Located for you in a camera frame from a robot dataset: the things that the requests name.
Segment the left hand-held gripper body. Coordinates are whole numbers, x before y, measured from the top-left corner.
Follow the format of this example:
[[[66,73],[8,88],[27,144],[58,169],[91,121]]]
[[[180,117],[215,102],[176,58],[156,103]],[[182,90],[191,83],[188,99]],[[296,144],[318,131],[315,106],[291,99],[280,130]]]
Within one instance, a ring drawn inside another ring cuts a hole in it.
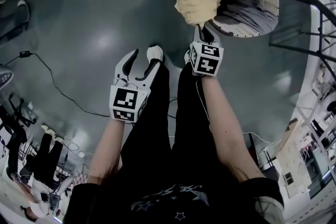
[[[110,89],[109,109],[111,117],[125,123],[135,123],[143,112],[151,90],[140,88],[135,82],[115,78]]]

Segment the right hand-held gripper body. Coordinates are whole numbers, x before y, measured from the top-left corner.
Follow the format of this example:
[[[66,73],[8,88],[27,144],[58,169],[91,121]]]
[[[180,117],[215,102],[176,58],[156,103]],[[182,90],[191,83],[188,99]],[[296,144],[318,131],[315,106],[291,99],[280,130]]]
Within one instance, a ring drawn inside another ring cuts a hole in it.
[[[218,42],[205,44],[193,41],[190,44],[189,61],[195,74],[217,76],[222,63],[224,48]]]

